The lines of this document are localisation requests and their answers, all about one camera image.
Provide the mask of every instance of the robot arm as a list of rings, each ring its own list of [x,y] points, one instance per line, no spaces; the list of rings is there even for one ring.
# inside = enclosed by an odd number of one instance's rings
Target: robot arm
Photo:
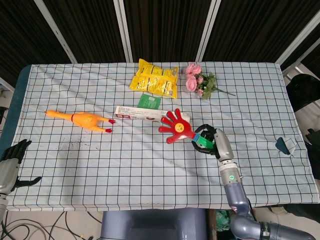
[[[215,155],[219,161],[219,172],[222,178],[228,204],[236,212],[231,219],[232,233],[242,240],[316,240],[307,232],[271,222],[257,222],[251,212],[251,205],[246,196],[237,164],[232,162],[234,154],[230,142],[223,131],[207,124],[195,132],[204,138],[215,141],[213,149],[202,148],[194,141],[195,149]]]
[[[6,199],[15,188],[32,186],[41,180],[37,177],[32,181],[20,181],[18,178],[19,167],[31,141],[22,140],[18,144],[9,147],[0,158],[0,222],[7,209]]]

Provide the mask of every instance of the blue cloth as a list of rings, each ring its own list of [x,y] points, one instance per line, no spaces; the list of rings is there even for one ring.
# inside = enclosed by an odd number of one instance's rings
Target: blue cloth
[[[0,137],[0,156],[9,148],[15,137],[22,104],[24,102],[25,93],[28,85],[31,65],[24,67],[18,77],[15,90],[12,96],[10,108],[6,116],[3,131]]]

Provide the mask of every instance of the black curtain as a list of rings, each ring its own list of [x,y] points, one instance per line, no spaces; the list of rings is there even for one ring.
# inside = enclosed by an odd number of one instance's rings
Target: black curtain
[[[195,61],[210,0],[124,0],[133,61]]]
[[[125,62],[113,0],[44,0],[78,63]]]
[[[281,69],[285,70],[291,64],[300,58],[307,50],[320,38],[320,24],[316,26],[312,32],[302,41],[302,43],[290,54],[290,56],[281,65]]]
[[[302,64],[320,78],[320,45],[302,60]]]
[[[70,60],[33,0],[0,0],[0,77],[13,87],[30,64]]]
[[[203,60],[275,62],[319,10],[319,0],[222,0]]]

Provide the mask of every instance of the green object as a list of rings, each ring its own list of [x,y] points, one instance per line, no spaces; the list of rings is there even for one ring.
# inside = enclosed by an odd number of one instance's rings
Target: green object
[[[226,210],[216,211],[216,230],[218,232],[227,231],[230,229],[230,217]]]
[[[141,109],[155,109],[159,108],[161,103],[161,97],[149,96],[147,94],[142,94],[138,104],[138,108]]]
[[[214,143],[212,141],[205,139],[202,136],[199,136],[199,138],[196,142],[198,144],[204,146],[206,149],[213,149],[214,148]]]

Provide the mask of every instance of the pink artificial flower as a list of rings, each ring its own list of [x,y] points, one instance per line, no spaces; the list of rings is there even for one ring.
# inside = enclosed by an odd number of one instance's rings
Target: pink artificial flower
[[[190,91],[190,92],[194,92],[197,89],[197,79],[195,76],[191,76],[186,80],[186,88]]]
[[[199,73],[201,73],[201,66],[198,65],[198,64],[194,65],[193,70],[192,70],[192,73],[193,73],[193,74],[199,74]]]
[[[204,94],[204,91],[202,89],[198,89],[198,94],[200,97],[202,97],[202,95]]]
[[[204,81],[204,78],[202,76],[199,76],[197,79],[198,84],[202,84],[203,81]]]
[[[185,74],[187,78],[190,78],[191,76],[193,76],[193,70],[194,70],[195,64],[191,63],[185,70]]]

